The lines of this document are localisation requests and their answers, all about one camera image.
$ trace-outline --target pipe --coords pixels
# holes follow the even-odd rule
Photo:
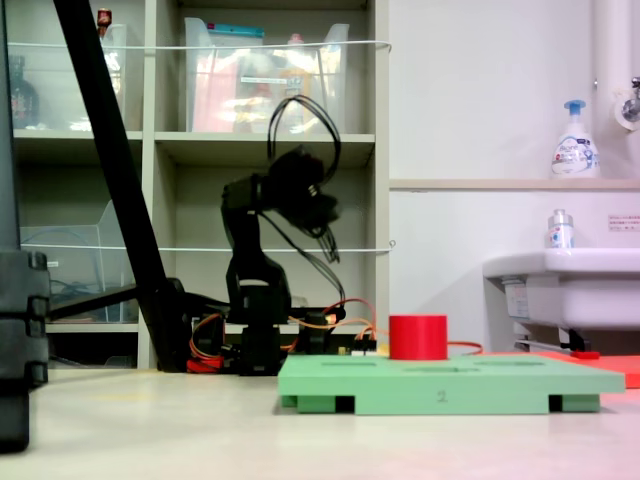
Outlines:
[[[632,0],[594,0],[593,13],[598,86],[592,128],[603,176],[636,177],[627,133],[637,126],[622,118],[622,105],[632,98]]]

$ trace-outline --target sticker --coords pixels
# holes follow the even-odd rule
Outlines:
[[[262,78],[262,77],[240,77],[242,83],[272,83],[275,85],[286,85],[286,78]]]
[[[523,283],[505,285],[507,310],[510,317],[529,318],[527,287]]]
[[[610,232],[640,232],[640,215],[609,215]]]

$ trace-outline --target soap dispenser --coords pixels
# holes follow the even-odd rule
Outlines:
[[[569,110],[569,124],[556,147],[551,163],[551,178],[600,177],[598,149],[580,115],[580,110],[586,105],[582,100],[571,100],[564,104],[564,108]]]

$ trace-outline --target blue pump cap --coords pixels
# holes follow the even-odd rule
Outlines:
[[[571,100],[564,104],[564,108],[569,110],[569,115],[580,115],[580,109],[586,106],[587,104],[582,100]]]

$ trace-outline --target red cylinder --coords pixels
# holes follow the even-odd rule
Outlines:
[[[446,315],[391,315],[389,356],[392,360],[446,360]]]

